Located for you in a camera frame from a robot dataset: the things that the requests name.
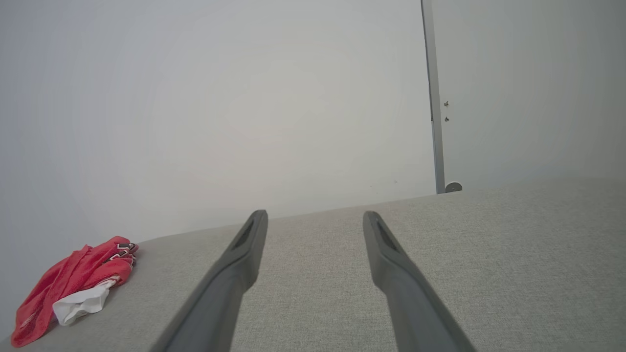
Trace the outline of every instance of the red cloth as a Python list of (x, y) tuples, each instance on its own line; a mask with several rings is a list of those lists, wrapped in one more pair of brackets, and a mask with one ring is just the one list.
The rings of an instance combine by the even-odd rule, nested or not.
[(123, 284), (133, 269), (137, 249), (128, 239), (115, 236), (93, 248), (84, 246), (48, 269), (18, 308), (11, 344), (22, 347), (42, 337), (53, 315), (52, 304), (59, 299), (114, 275), (120, 277), (116, 286)]

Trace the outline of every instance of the gray couch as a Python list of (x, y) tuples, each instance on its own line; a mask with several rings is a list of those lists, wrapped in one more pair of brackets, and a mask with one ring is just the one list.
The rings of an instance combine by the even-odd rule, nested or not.
[[(272, 219), (232, 351), (394, 351), (379, 212), (479, 351), (626, 349), (626, 184), (558, 180)], [(148, 351), (239, 225), (140, 244), (104, 310), (21, 351)], [(1, 350), (12, 350), (5, 340)]]

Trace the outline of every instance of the gray upholstery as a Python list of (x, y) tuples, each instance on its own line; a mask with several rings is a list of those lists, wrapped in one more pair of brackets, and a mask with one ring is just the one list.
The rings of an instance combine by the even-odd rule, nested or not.
[[(395, 350), (365, 210), (382, 215), (478, 350), (624, 349), (625, 186), (559, 180), (272, 219), (232, 351)], [(147, 351), (238, 229), (140, 244), (102, 312), (21, 351)]]

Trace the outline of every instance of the white fabric sleeve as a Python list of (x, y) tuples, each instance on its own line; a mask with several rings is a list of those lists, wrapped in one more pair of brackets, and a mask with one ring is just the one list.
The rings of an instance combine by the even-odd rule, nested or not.
[(52, 310), (59, 324), (66, 326), (73, 323), (76, 318), (87, 313), (101, 311), (105, 305), (106, 297), (109, 295), (109, 289), (119, 279), (120, 277), (117, 275), (112, 276), (110, 279), (104, 280), (90, 289), (78, 291), (54, 302)]

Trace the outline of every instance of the wall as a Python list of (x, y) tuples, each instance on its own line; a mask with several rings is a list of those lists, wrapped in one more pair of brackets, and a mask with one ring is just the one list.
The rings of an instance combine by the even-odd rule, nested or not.
[(446, 183), (626, 179), (625, 16), (620, 0), (433, 0)]
[(2, 334), (85, 244), (434, 193), (419, 2), (0, 6)]

